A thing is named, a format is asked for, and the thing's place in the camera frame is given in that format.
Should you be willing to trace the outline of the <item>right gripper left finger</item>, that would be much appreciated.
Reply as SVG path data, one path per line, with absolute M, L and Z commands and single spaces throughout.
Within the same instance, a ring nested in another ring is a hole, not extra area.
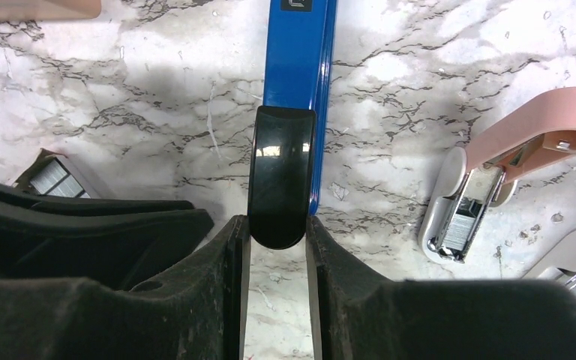
M 130 291 L 0 280 L 0 359 L 242 359 L 250 259 L 248 218 L 236 215 Z

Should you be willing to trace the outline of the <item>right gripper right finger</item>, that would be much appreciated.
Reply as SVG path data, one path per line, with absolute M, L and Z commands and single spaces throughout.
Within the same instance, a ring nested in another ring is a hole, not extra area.
M 316 359 L 576 359 L 576 298 L 544 280 L 393 281 L 306 223 Z

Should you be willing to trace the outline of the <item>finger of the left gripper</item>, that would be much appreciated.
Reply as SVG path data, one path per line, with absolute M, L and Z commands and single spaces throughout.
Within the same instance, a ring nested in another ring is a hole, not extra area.
M 184 200 L 40 196 L 0 184 L 0 280 L 90 278 L 129 290 L 190 255 L 213 226 Z

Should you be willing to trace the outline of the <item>staple tray with staples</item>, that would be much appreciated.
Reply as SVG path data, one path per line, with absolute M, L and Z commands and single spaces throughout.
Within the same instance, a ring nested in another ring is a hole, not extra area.
M 96 183 L 65 154 L 41 148 L 14 180 L 14 188 L 29 194 L 74 199 L 100 199 Z

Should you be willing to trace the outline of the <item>pink eraser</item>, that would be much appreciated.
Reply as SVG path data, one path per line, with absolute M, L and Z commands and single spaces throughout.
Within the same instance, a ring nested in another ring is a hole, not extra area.
M 418 245 L 435 263 L 464 263 L 488 209 L 525 175 L 576 156 L 576 87 L 546 91 L 445 156 Z

